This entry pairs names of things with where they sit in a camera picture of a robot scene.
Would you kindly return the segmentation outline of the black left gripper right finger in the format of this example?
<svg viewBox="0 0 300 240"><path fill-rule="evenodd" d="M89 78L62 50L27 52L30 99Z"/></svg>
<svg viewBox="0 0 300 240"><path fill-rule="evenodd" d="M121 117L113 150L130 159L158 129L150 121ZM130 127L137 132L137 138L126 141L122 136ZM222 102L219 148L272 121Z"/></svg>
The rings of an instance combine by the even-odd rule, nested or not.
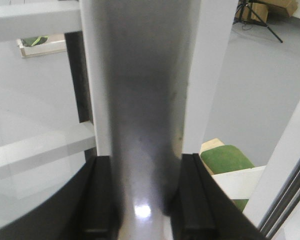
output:
<svg viewBox="0 0 300 240"><path fill-rule="evenodd" d="M265 239L215 182L197 153L182 156L171 227L175 240Z"/></svg>

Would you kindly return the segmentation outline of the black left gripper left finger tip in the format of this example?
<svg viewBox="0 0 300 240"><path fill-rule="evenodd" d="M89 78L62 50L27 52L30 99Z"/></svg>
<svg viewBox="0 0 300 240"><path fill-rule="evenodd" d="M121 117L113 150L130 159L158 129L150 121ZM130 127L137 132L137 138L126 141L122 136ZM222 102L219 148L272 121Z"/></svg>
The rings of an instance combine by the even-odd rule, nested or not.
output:
<svg viewBox="0 0 300 240"><path fill-rule="evenodd" d="M109 156L95 156L42 204L0 228L0 240L116 240Z"/></svg>

